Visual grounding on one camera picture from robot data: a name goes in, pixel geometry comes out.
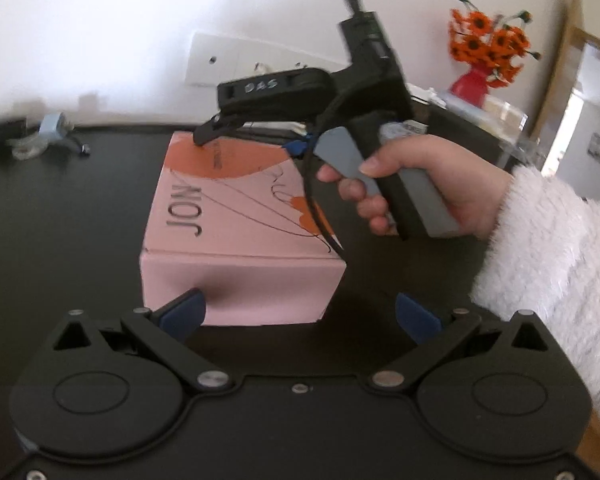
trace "blue gripper pad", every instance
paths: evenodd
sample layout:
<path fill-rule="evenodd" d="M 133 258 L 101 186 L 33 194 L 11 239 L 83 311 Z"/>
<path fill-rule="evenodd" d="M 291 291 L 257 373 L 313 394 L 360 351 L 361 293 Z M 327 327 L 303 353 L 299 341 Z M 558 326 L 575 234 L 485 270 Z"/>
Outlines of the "blue gripper pad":
<path fill-rule="evenodd" d="M 184 343 L 191 333 L 202 325 L 206 316 L 205 295 L 191 288 L 183 295 L 156 310 L 151 320 L 164 332 Z"/>
<path fill-rule="evenodd" d="M 395 298 L 395 319 L 418 345 L 442 331 L 442 323 L 436 316 L 403 293 Z"/>

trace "black table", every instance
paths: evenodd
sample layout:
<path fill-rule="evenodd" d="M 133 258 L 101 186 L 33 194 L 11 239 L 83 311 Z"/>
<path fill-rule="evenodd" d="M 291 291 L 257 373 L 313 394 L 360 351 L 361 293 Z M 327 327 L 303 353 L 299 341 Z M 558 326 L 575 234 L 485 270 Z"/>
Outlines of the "black table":
<path fill-rule="evenodd" d="M 138 256 L 169 138 L 101 132 L 84 137 L 90 158 L 50 148 L 0 163 L 0 469 L 20 453 L 10 385 L 62 315 L 81 308 L 109 319 L 141 305 Z M 395 322 L 398 291 L 442 316 L 470 306 L 484 244 L 377 238 L 334 186 L 317 185 L 316 197 L 349 255 L 324 319 L 203 327 L 191 348 L 230 372 L 368 373 L 413 345 Z"/>

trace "fluffy white sweater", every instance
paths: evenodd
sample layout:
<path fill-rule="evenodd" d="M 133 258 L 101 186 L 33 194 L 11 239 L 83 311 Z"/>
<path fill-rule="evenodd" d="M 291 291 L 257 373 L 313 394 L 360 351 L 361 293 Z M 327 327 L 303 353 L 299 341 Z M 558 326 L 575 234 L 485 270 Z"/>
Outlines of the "fluffy white sweater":
<path fill-rule="evenodd" d="M 517 168 L 472 300 L 504 319 L 535 310 L 600 414 L 600 203 Z"/>

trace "electrical socket panel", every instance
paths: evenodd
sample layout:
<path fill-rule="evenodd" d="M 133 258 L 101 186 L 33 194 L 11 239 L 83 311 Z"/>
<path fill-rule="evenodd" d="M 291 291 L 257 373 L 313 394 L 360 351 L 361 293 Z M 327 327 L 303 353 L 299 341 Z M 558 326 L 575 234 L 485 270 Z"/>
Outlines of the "electrical socket panel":
<path fill-rule="evenodd" d="M 216 86 L 225 81 L 256 75 L 258 70 L 280 72 L 305 66 L 336 72 L 347 65 L 263 41 L 196 32 L 191 44 L 185 84 Z"/>

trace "pink box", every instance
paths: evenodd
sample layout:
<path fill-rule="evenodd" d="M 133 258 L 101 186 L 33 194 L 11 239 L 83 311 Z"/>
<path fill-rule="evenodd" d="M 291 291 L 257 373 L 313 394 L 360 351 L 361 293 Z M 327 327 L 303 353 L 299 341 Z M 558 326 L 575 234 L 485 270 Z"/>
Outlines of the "pink box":
<path fill-rule="evenodd" d="M 198 147 L 176 132 L 140 269 L 152 310 L 196 286 L 205 324 L 264 325 L 320 319 L 345 263 L 318 234 L 283 148 L 225 138 Z"/>

